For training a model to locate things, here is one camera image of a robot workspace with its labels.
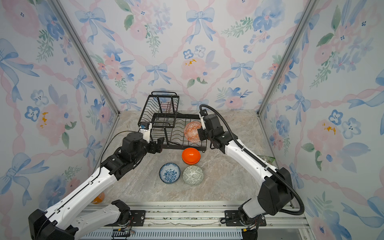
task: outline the wire basket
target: wire basket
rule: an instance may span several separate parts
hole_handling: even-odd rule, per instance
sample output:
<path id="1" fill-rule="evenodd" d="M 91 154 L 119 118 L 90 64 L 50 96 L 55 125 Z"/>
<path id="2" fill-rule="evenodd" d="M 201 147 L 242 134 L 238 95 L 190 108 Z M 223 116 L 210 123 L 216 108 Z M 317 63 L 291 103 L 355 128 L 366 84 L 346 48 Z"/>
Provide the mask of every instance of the wire basket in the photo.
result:
<path id="1" fill-rule="evenodd" d="M 189 147 L 196 148 L 199 151 L 206 151 L 207 141 L 190 142 L 184 135 L 185 126 L 193 121 L 199 121 L 197 114 L 181 114 L 177 113 L 174 128 L 152 128 L 151 140 L 164 137 L 163 148 L 166 149 L 186 149 Z"/>
<path id="2" fill-rule="evenodd" d="M 140 122 L 151 122 L 152 128 L 174 128 L 179 99 L 180 96 L 174 92 L 151 92 L 141 112 L 138 126 Z"/>

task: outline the robotic arm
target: robotic arm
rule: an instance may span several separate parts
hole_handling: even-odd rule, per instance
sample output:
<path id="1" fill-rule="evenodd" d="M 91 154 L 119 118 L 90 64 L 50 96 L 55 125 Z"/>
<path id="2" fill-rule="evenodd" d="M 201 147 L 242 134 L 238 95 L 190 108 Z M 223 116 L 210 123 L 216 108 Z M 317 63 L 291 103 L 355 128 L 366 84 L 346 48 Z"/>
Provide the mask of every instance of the robotic arm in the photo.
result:
<path id="1" fill-rule="evenodd" d="M 215 114 L 207 113 L 211 109 Z M 304 204 L 292 188 L 290 173 L 285 169 L 266 163 L 232 133 L 225 119 L 212 107 L 200 106 L 202 128 L 198 129 L 200 140 L 208 139 L 211 149 L 219 149 L 234 158 L 256 179 L 260 186 L 257 198 L 250 199 L 239 207 L 240 221 L 244 225 L 255 223 L 261 214 L 275 215 L 285 212 L 293 215 L 304 213 Z M 219 118 L 225 124 L 223 130 Z M 129 133 L 113 155 L 101 163 L 95 173 L 60 202 L 46 211 L 35 210 L 28 218 L 32 240 L 73 240 L 107 224 L 125 226 L 132 220 L 130 208 L 121 200 L 113 201 L 105 208 L 77 217 L 78 214 L 103 190 L 135 169 L 147 153 L 160 153 L 164 138 L 151 141 L 152 124 L 141 122 L 139 132 Z M 282 209 L 293 197 L 300 210 L 292 212 Z"/>

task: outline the marble countertop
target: marble countertop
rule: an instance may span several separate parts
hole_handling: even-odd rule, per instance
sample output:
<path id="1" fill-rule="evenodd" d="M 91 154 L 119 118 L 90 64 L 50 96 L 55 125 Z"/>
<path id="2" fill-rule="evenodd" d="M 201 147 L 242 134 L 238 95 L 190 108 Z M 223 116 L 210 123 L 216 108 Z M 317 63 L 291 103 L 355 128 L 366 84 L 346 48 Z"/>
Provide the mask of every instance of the marble countertop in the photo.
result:
<path id="1" fill-rule="evenodd" d="M 180 111 L 181 113 L 196 114 L 197 111 Z M 231 130 L 254 153 L 272 156 L 272 152 L 263 136 L 255 111 L 220 111 Z M 124 111 L 115 133 L 132 130 L 136 131 L 140 118 L 139 111 Z M 127 133 L 116 136 L 107 149 L 104 159 L 113 154 L 121 146 L 122 139 Z M 139 166 L 127 173 L 117 183 L 107 188 L 103 204 L 120 199 L 124 202 L 157 202 L 157 201 L 217 201 L 241 200 L 246 201 L 256 196 L 258 188 L 254 178 L 234 159 L 224 155 L 220 150 L 209 149 L 201 153 L 201 159 L 196 164 L 204 172 L 204 180 L 197 186 L 184 182 L 182 176 L 174 184 L 165 184 L 160 180 L 159 170 L 167 162 L 176 163 L 181 172 L 189 165 L 181 158 L 182 150 L 163 149 L 160 154 L 147 154 Z"/>

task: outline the bowl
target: bowl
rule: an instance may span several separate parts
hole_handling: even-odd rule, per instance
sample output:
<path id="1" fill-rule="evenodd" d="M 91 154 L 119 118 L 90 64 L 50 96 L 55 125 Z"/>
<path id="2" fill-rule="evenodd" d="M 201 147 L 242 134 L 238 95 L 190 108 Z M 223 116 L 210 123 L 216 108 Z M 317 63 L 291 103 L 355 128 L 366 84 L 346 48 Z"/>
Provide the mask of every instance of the bowl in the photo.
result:
<path id="1" fill-rule="evenodd" d="M 184 182 L 189 185 L 199 185 L 203 178 L 203 170 L 195 165 L 187 167 L 183 172 Z"/>
<path id="2" fill-rule="evenodd" d="M 166 184 L 175 183 L 180 177 L 180 168 L 177 164 L 169 162 L 164 164 L 159 171 L 160 179 Z"/>
<path id="3" fill-rule="evenodd" d="M 200 161 L 201 155 L 196 148 L 186 148 L 181 154 L 181 158 L 188 165 L 194 165 Z"/>
<path id="4" fill-rule="evenodd" d="M 190 142 L 200 142 L 200 137 L 197 130 L 201 127 L 201 122 L 198 121 L 188 123 L 184 128 L 184 136 Z"/>

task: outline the blue and white bowl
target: blue and white bowl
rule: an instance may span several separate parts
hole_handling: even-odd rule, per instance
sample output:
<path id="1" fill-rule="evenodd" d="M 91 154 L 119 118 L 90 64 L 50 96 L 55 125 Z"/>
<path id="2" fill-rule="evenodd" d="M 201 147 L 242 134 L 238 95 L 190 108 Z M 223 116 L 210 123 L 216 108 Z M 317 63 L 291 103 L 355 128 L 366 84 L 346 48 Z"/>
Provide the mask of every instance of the blue and white bowl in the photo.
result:
<path id="1" fill-rule="evenodd" d="M 175 183 L 180 177 L 180 168 L 175 163 L 164 164 L 159 171 L 160 179 L 166 184 Z"/>

